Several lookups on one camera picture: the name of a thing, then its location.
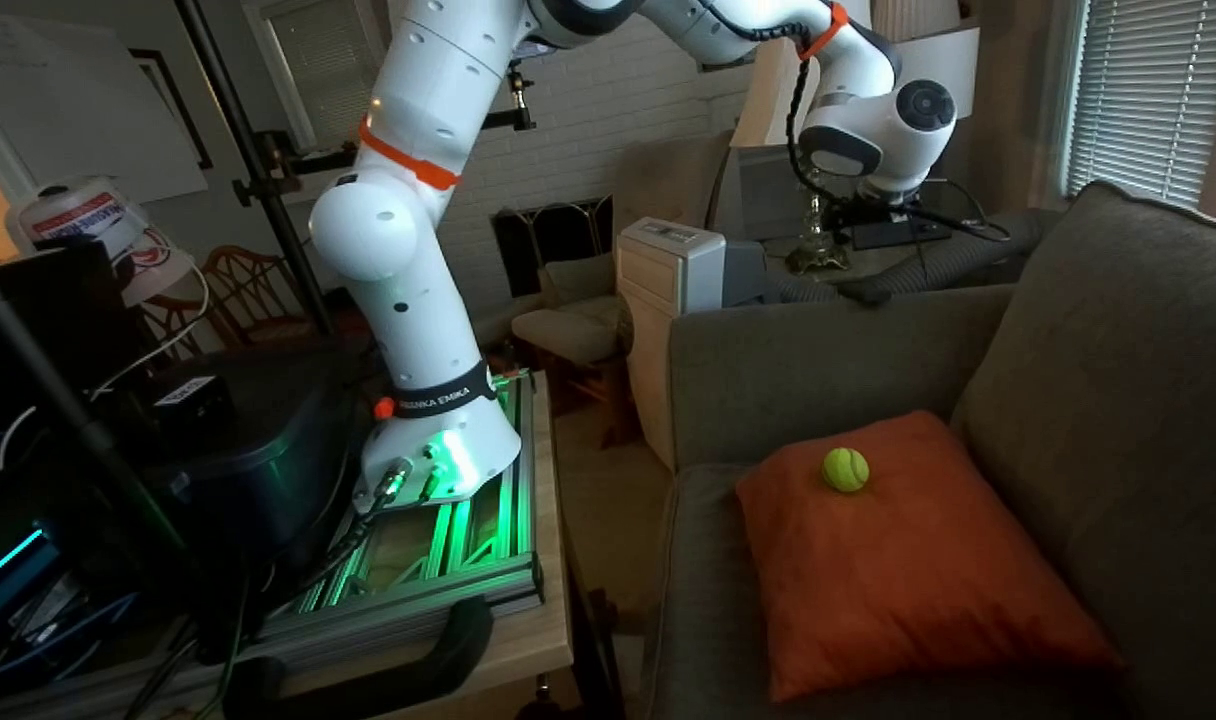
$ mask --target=gray couch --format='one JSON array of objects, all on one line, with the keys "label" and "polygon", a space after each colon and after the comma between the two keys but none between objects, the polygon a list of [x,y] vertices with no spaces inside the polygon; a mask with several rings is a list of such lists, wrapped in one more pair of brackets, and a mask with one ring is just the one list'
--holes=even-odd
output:
[{"label": "gray couch", "polygon": [[[1125,651],[1118,685],[991,670],[768,704],[732,484],[786,439],[908,407],[954,421]],[[648,717],[1216,717],[1214,222],[1091,186],[1005,289],[684,317],[672,430]]]}]

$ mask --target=table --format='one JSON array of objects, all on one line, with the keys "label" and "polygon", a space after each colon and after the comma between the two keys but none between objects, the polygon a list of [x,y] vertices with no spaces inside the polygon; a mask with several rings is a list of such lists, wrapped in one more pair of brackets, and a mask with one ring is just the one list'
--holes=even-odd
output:
[{"label": "table", "polygon": [[[542,374],[517,378],[530,398],[523,457],[531,470],[531,552],[542,559],[542,596],[493,605],[493,635],[481,666],[452,692],[485,692],[517,681],[537,681],[545,673],[572,670],[572,616],[567,616],[567,563],[566,563],[566,527],[561,527],[561,497],[557,497],[557,452],[553,452],[553,411],[547,411],[547,379]],[[343,626],[324,626],[315,635],[277,634],[269,626],[269,641],[256,641],[242,651],[242,660],[265,656],[281,648],[291,666],[285,698],[333,689],[358,678],[374,678],[407,660],[422,660],[434,643],[434,634],[407,626],[407,611],[391,611],[381,605],[358,610]],[[165,651],[142,656],[132,666],[113,666],[105,673],[72,678],[63,685],[50,685],[46,692],[0,701],[0,717],[124,717],[137,689],[152,678]],[[191,666],[173,673],[173,681],[152,701],[147,717],[191,717],[211,701],[220,681],[218,666]]]}]

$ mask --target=couch armrest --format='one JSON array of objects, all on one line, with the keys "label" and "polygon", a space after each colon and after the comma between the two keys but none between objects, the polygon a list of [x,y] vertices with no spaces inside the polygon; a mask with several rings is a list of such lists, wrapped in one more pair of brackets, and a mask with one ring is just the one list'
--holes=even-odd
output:
[{"label": "couch armrest", "polygon": [[762,460],[778,444],[905,407],[954,411],[1008,284],[861,303],[755,303],[672,324],[672,457]]}]

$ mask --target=tennis ball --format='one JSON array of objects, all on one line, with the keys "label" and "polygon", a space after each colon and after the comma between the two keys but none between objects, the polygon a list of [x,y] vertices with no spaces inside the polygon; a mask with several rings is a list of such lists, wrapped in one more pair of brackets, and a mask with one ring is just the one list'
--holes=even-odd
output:
[{"label": "tennis ball", "polygon": [[855,448],[823,452],[820,470],[837,494],[865,494],[865,484],[871,481],[871,466]]}]

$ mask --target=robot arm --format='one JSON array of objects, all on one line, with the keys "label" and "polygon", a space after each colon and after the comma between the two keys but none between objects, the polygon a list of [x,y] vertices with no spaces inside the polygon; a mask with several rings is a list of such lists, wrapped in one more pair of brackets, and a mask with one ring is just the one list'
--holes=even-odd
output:
[{"label": "robot arm", "polygon": [[905,121],[921,101],[891,98],[887,55],[823,0],[407,5],[374,88],[358,174],[329,189],[307,222],[315,251],[364,310],[391,379],[396,411],[364,444],[358,514],[459,499],[517,460],[521,436],[493,400],[435,223],[517,50],[572,50],[632,13],[702,64],[732,64],[762,41],[795,38],[823,74],[802,135],[815,169],[905,192],[938,162],[928,143],[921,156],[905,154],[926,135]]}]

